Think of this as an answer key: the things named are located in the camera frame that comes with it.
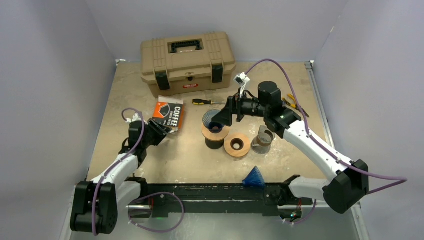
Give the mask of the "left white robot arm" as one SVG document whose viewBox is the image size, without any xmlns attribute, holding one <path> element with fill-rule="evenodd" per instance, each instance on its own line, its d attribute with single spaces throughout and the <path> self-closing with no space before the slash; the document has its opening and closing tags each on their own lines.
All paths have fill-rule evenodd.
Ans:
<svg viewBox="0 0 424 240">
<path fill-rule="evenodd" d="M 117 224 L 120 209 L 132 201 L 138 205 L 146 203 L 148 189 L 128 178 L 145 160 L 147 148 L 158 146 L 171 131 L 153 119 L 131 122 L 115 161 L 97 177 L 76 185 L 70 229 L 94 236 L 108 235 Z"/>
</svg>

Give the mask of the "blue plastic dripper cone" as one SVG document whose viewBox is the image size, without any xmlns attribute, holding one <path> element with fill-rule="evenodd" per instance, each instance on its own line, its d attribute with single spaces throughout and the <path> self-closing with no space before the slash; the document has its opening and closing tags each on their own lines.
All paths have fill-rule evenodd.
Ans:
<svg viewBox="0 0 424 240">
<path fill-rule="evenodd" d="M 220 124 L 212 120 L 212 118 L 219 112 L 220 110 L 217 110 L 217 109 L 209 110 L 202 117 L 203 126 L 213 134 L 220 133 L 224 128 L 223 124 Z"/>
</svg>

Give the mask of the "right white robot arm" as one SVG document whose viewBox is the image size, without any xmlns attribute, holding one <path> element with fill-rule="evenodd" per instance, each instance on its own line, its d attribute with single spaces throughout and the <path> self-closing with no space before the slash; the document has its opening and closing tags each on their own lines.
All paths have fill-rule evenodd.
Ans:
<svg viewBox="0 0 424 240">
<path fill-rule="evenodd" d="M 292 177 L 280 191 L 284 202 L 292 204 L 299 198 L 324 201 L 336 213 L 344 214 L 369 192 L 368 165 L 361 159 L 352 162 L 310 130 L 306 121 L 284 106 L 276 83 L 260 83 L 258 97 L 249 98 L 245 93 L 228 97 L 212 121 L 230 127 L 233 116 L 237 122 L 244 116 L 262 118 L 271 132 L 300 150 L 324 174 L 325 179 Z"/>
</svg>

